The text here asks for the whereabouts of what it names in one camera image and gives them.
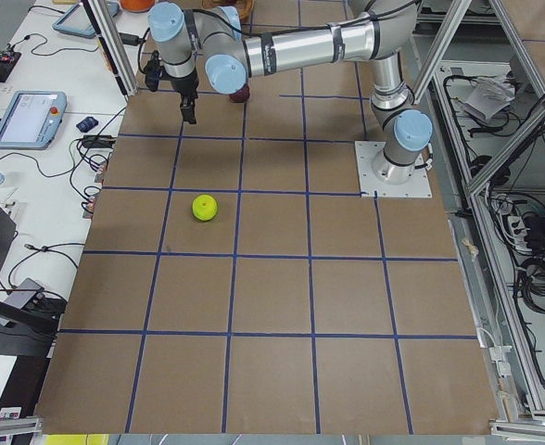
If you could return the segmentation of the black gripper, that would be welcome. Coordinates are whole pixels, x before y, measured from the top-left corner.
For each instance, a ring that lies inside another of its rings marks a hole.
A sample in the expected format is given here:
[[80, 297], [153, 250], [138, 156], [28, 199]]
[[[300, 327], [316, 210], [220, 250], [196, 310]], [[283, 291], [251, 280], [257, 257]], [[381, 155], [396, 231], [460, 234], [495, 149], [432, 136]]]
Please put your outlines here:
[[173, 89], [180, 95], [179, 109], [184, 122], [196, 124], [196, 99], [199, 79], [196, 73], [190, 73], [184, 77], [172, 77], [170, 79]]

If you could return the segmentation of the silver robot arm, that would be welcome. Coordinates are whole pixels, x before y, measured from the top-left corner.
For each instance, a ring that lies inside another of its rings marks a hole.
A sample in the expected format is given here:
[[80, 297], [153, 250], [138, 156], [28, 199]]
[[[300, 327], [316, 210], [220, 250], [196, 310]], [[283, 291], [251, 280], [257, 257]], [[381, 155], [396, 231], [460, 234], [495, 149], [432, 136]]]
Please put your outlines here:
[[428, 146], [431, 120], [414, 109], [412, 89], [400, 72], [399, 51], [412, 35], [418, 16], [415, 1], [351, 1], [353, 18], [308, 29], [262, 32], [244, 38], [233, 6], [182, 9], [159, 2], [148, 13], [148, 27], [165, 73], [181, 97], [180, 111], [196, 121], [199, 84], [195, 54], [205, 56], [205, 70], [218, 93], [239, 92], [253, 77], [343, 61], [368, 61], [374, 72], [371, 108], [386, 135], [372, 161], [384, 184], [408, 182]]

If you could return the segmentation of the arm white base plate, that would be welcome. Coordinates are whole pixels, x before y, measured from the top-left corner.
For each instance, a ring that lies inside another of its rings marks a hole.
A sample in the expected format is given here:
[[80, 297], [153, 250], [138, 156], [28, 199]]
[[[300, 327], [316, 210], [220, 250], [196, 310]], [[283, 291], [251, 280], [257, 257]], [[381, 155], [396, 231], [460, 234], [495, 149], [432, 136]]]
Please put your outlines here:
[[429, 167], [418, 153], [415, 163], [400, 167], [391, 164], [382, 141], [356, 141], [355, 158], [362, 197], [432, 198]]

